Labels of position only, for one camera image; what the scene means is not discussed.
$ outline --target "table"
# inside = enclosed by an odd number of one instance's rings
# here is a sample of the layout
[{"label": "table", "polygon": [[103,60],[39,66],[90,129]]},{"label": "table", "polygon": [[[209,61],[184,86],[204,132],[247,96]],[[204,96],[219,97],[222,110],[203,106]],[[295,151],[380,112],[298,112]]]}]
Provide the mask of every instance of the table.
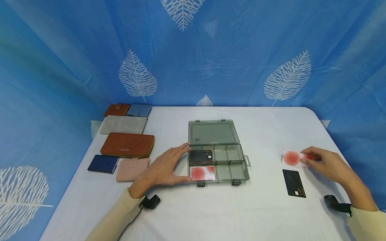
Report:
[{"label": "table", "polygon": [[[128,226],[126,240],[350,240],[346,215],[329,210],[323,196],[349,199],[336,183],[312,170],[281,163],[286,150],[317,146],[339,152],[316,114],[304,107],[154,107],[144,134],[156,137],[153,161],[170,147],[188,139],[188,121],[232,119],[245,155],[250,180],[240,186],[184,184],[159,187],[161,203],[143,209]],[[112,207],[129,183],[115,175],[89,172],[107,135],[97,134],[79,165],[41,241],[82,241]],[[297,170],[307,198],[287,194],[282,169]],[[177,175],[188,174],[186,155]]]}]

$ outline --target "black card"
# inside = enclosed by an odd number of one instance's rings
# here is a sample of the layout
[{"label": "black card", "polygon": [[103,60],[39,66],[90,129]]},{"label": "black card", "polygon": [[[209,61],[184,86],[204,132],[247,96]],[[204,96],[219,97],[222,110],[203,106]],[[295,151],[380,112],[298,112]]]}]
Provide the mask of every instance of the black card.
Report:
[{"label": "black card", "polygon": [[288,195],[294,197],[306,197],[298,171],[284,170],[284,180],[286,181]]},{"label": "black card", "polygon": [[213,165],[212,150],[190,151],[190,162],[195,165]]}]

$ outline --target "pink wallet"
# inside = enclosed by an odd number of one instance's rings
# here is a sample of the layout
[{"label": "pink wallet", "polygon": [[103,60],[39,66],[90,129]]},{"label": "pink wallet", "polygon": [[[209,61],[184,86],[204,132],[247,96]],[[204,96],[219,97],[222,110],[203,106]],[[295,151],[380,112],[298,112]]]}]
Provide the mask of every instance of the pink wallet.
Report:
[{"label": "pink wallet", "polygon": [[134,181],[149,166],[149,158],[123,159],[118,167],[117,182]]}]

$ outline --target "hand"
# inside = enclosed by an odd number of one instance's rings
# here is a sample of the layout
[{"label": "hand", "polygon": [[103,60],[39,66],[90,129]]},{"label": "hand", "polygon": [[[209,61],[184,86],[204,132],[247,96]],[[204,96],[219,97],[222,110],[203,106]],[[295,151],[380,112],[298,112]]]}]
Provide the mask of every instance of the hand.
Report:
[{"label": "hand", "polygon": [[181,156],[190,151],[186,142],[179,147],[173,147],[156,158],[156,160],[137,177],[131,185],[129,192],[132,198],[142,197],[146,191],[155,185],[174,185],[177,183],[191,182],[187,176],[178,177],[174,174]]},{"label": "hand", "polygon": [[308,147],[301,153],[311,155],[314,160],[321,160],[321,162],[315,162],[302,158],[300,161],[342,185],[353,207],[366,211],[378,211],[369,189],[338,153],[317,147]]},{"label": "hand", "polygon": [[306,163],[334,182],[344,185],[352,180],[359,179],[338,153],[317,147],[308,147],[300,153],[311,155],[314,160],[321,160],[321,162],[315,162],[309,159],[301,159],[300,161]]}]

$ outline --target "dark blue wallet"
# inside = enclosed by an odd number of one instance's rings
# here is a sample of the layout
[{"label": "dark blue wallet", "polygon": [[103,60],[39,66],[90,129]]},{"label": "dark blue wallet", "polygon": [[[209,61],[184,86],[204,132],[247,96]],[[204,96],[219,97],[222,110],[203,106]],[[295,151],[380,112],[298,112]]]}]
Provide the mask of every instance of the dark blue wallet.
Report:
[{"label": "dark blue wallet", "polygon": [[117,167],[119,157],[95,155],[87,170],[113,174]]},{"label": "dark blue wallet", "polygon": [[148,117],[152,107],[149,104],[132,104],[126,115]]}]

